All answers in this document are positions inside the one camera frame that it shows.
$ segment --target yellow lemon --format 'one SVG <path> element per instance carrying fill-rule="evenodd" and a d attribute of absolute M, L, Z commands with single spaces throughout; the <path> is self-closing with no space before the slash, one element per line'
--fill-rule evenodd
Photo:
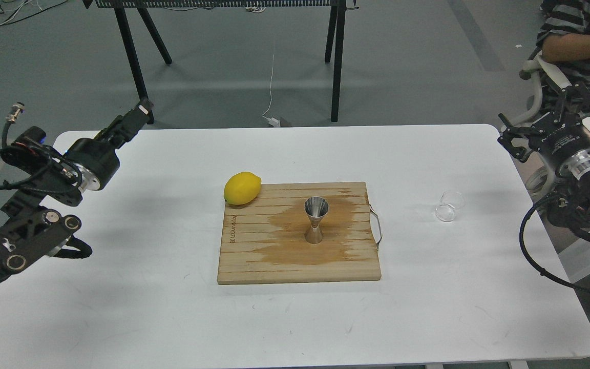
<path fill-rule="evenodd" d="M 261 178 L 244 171 L 229 178 L 224 186 L 224 200 L 231 205 L 243 205 L 252 201 L 261 191 Z"/>

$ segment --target gray floor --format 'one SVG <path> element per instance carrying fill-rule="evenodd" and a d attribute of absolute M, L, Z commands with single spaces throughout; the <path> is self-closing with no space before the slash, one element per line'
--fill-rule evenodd
<path fill-rule="evenodd" d="M 531 94 L 518 69 L 534 49 L 539 3 L 360 0 L 361 8 L 347 13 L 338 123 L 329 119 L 332 67 L 323 63 L 326 9 L 151 10 L 171 66 L 129 10 L 155 103 L 157 122 L 147 129 L 267 127 L 261 114 L 270 101 L 273 51 L 267 116 L 293 126 L 496 125 L 499 112 L 517 115 Z M 0 130 L 12 103 L 28 107 L 11 136 L 30 125 L 47 131 L 49 142 L 68 130 L 98 130 L 137 100 L 111 9 L 69 2 L 0 28 Z M 479 148 L 467 149 L 478 161 Z M 23 174 L 0 168 L 4 178 Z M 9 196 L 0 193 L 0 205 Z M 590 319 L 590 296 L 580 299 Z M 529 366 L 590 368 L 590 358 Z"/>

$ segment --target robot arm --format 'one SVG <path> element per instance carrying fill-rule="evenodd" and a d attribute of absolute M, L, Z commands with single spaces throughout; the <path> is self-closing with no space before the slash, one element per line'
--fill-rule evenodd
<path fill-rule="evenodd" d="M 85 258 L 92 249 L 75 238 L 81 227 L 75 215 L 61 215 L 40 206 L 45 196 L 76 206 L 86 190 L 103 189 L 119 168 L 115 150 L 152 123 L 152 103 L 146 98 L 134 109 L 116 119 L 94 138 L 80 138 L 63 155 L 43 145 L 45 133 L 32 127 L 7 145 L 7 131 L 24 105 L 13 106 L 2 136 L 2 159 L 26 171 L 29 178 L 21 182 L 4 182 L 2 189 L 15 189 L 2 211 L 9 216 L 0 227 L 0 283 L 21 273 L 43 255 L 69 259 Z"/>
<path fill-rule="evenodd" d="M 576 236 L 590 241 L 590 233 L 584 231 L 590 229 L 590 131 L 582 124 L 590 116 L 590 91 L 582 83 L 567 82 L 563 73 L 545 63 L 540 55 L 526 61 L 525 67 L 528 69 L 523 70 L 521 77 L 531 77 L 535 84 L 540 82 L 534 73 L 541 69 L 548 71 L 550 86 L 559 94 L 557 103 L 553 110 L 531 124 L 525 124 L 524 120 L 532 117 L 534 109 L 513 122 L 500 114 L 504 127 L 498 142 L 520 162 L 527 161 L 532 152 L 538 152 L 551 187 L 543 204 L 539 201 L 535 207 L 545 210 L 552 225 L 570 229 Z M 517 146 L 516 141 L 526 145 Z"/>

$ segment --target wet stain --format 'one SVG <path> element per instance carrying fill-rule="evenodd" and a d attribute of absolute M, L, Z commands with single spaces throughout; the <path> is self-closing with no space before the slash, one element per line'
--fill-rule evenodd
<path fill-rule="evenodd" d="M 323 241 L 316 245 L 304 239 L 304 233 L 311 226 L 304 212 L 306 198 L 293 199 L 292 207 L 279 214 L 269 217 L 272 226 L 279 227 L 271 232 L 271 238 L 260 241 L 269 244 L 256 252 L 262 255 L 260 261 L 271 264 L 321 265 L 338 261 L 365 261 L 366 258 L 352 255 L 349 243 L 356 236 L 372 238 L 371 232 L 354 231 L 353 239 L 349 239 L 348 227 L 356 222 L 356 212 L 365 212 L 366 206 L 352 203 L 347 199 L 351 191 L 340 191 L 344 195 L 324 196 L 329 203 L 329 212 L 321 222 Z M 283 240 L 275 244 L 275 239 Z"/>

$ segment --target jigger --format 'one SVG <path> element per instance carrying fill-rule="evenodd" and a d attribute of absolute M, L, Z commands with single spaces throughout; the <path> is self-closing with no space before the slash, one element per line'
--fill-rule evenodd
<path fill-rule="evenodd" d="M 311 221 L 311 228 L 304 234 L 308 243 L 320 243 L 323 240 L 323 232 L 320 230 L 320 222 L 329 212 L 329 203 L 320 196 L 308 198 L 304 203 L 304 210 Z"/>

